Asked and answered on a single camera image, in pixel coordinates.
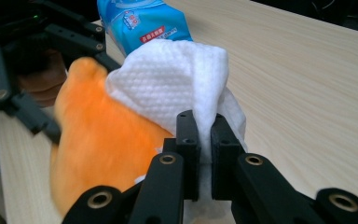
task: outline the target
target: blue wipe package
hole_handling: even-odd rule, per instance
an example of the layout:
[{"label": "blue wipe package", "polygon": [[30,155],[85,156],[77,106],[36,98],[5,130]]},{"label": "blue wipe package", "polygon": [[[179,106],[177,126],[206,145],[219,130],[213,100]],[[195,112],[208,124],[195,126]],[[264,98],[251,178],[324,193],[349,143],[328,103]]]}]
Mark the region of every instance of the blue wipe package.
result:
[{"label": "blue wipe package", "polygon": [[162,0],[98,0],[97,5],[103,27],[125,56],[155,38],[192,41],[184,13]]}]

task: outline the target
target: metal bolt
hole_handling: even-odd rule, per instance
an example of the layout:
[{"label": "metal bolt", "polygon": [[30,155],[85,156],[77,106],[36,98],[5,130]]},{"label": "metal bolt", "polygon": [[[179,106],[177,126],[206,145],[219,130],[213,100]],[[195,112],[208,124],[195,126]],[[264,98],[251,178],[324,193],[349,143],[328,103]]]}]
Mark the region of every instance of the metal bolt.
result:
[{"label": "metal bolt", "polygon": [[97,50],[103,49],[103,44],[97,44],[96,48],[97,48]]},{"label": "metal bolt", "polygon": [[7,97],[7,90],[0,90],[0,100],[5,99]]},{"label": "metal bolt", "polygon": [[330,203],[342,210],[345,210],[347,212],[358,211],[358,204],[350,197],[347,197],[342,194],[332,194],[328,197],[328,199]]},{"label": "metal bolt", "polygon": [[104,190],[89,197],[87,205],[90,208],[98,209],[107,206],[112,200],[112,194],[109,191]]},{"label": "metal bolt", "polygon": [[261,160],[257,156],[247,156],[245,158],[245,160],[246,160],[246,162],[248,162],[251,165],[261,165],[261,164],[263,164],[263,160]]},{"label": "metal bolt", "polygon": [[176,162],[176,158],[172,155],[164,155],[159,158],[159,162],[165,165],[170,165]]}]

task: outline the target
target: black mechanical part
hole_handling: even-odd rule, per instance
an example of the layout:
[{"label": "black mechanical part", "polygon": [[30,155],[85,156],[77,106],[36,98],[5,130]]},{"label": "black mechanical part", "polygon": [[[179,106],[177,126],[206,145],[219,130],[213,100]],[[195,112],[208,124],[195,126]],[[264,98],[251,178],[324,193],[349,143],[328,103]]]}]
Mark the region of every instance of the black mechanical part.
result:
[{"label": "black mechanical part", "polygon": [[358,197],[346,190],[322,189],[314,206],[326,223],[358,223]]},{"label": "black mechanical part", "polygon": [[[16,10],[0,16],[0,110],[16,116],[32,133],[44,132],[58,144],[59,126],[19,89],[16,75],[46,69],[43,52],[47,49],[61,52],[67,67],[85,56],[93,57],[108,71],[120,65],[106,54],[102,26],[46,0],[17,2],[13,5]],[[11,3],[0,1],[0,6],[5,4]]]},{"label": "black mechanical part", "polygon": [[129,223],[182,223],[183,183],[183,158],[174,152],[158,154],[151,162]]},{"label": "black mechanical part", "polygon": [[176,117],[175,152],[185,159],[185,199],[199,198],[200,141],[193,111],[187,110]]},{"label": "black mechanical part", "polygon": [[237,158],[245,153],[241,143],[222,115],[217,115],[211,129],[212,198],[233,200],[239,197],[240,185],[234,175]]},{"label": "black mechanical part", "polygon": [[236,177],[260,223],[324,223],[265,157],[242,154]]},{"label": "black mechanical part", "polygon": [[98,186],[84,192],[65,216],[62,224],[116,223],[122,202],[118,189]]}]

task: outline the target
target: orange plush toy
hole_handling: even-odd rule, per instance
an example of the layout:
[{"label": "orange plush toy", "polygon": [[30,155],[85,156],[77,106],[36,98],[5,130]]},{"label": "orange plush toy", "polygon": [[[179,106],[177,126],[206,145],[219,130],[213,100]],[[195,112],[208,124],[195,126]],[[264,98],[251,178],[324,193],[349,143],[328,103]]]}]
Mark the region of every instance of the orange plush toy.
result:
[{"label": "orange plush toy", "polygon": [[106,69],[93,59],[78,59],[56,101],[62,136],[51,150],[50,185],[62,216],[88,189],[132,187],[137,177],[146,174],[164,138],[172,137],[109,97],[106,77]]}]

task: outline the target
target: light wood surface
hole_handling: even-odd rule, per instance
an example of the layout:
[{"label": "light wood surface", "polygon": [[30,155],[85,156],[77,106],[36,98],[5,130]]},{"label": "light wood surface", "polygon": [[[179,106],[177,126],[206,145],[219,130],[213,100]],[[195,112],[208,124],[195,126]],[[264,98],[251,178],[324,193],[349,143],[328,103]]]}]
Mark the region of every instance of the light wood surface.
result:
[{"label": "light wood surface", "polygon": [[[228,87],[247,116],[250,152],[300,192],[358,196],[358,32],[245,0],[166,1],[195,41],[229,54]],[[109,41],[109,53],[123,57]],[[0,113],[8,223],[59,223],[49,199],[49,142]]]}]

